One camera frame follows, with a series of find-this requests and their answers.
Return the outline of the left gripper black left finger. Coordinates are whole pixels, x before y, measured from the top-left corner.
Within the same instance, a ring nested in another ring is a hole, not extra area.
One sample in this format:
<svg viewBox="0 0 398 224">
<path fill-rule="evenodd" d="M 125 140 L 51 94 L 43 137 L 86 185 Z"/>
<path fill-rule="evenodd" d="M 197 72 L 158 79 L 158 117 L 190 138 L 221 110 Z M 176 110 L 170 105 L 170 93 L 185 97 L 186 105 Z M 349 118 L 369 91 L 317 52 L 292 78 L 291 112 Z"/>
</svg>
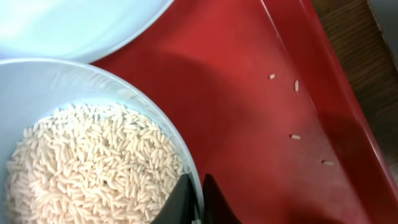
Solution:
<svg viewBox="0 0 398 224">
<path fill-rule="evenodd" d="M 194 216 L 195 193 L 189 175 L 182 174 L 151 224 L 191 224 Z"/>
</svg>

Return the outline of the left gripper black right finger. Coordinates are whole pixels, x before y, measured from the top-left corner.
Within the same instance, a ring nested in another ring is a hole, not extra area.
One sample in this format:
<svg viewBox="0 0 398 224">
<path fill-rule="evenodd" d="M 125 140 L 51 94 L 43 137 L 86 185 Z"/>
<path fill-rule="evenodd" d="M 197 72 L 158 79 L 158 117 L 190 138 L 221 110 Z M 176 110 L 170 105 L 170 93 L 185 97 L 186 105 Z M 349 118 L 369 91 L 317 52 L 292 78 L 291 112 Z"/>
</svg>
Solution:
<svg viewBox="0 0 398 224">
<path fill-rule="evenodd" d="M 206 174 L 203 181 L 206 224 L 242 224 L 226 201 L 215 178 Z"/>
</svg>

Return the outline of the pile of white rice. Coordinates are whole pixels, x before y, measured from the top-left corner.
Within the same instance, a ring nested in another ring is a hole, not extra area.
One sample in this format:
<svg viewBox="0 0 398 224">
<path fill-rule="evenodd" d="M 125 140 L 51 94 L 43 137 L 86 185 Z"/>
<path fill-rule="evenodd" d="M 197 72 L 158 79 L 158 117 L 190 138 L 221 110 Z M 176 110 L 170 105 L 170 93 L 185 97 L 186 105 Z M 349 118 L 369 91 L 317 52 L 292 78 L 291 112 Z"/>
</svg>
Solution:
<svg viewBox="0 0 398 224">
<path fill-rule="evenodd" d="M 11 223 L 150 223 L 183 163 L 144 114 L 80 104 L 26 128 L 6 169 Z"/>
</svg>

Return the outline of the light blue rice bowl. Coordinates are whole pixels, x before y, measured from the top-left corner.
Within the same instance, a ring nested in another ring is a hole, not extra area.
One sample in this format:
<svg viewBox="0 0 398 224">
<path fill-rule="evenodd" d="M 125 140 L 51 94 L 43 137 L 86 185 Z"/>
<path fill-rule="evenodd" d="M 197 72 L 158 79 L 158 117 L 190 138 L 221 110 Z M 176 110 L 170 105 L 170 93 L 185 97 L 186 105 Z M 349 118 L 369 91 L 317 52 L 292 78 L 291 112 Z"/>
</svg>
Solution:
<svg viewBox="0 0 398 224">
<path fill-rule="evenodd" d="M 98 67 L 51 58 L 1 61 L 1 182 L 23 130 L 68 104 L 119 103 L 145 114 L 171 138 L 195 191 L 195 218 L 205 219 L 201 181 L 190 151 L 165 113 L 143 92 Z"/>
</svg>

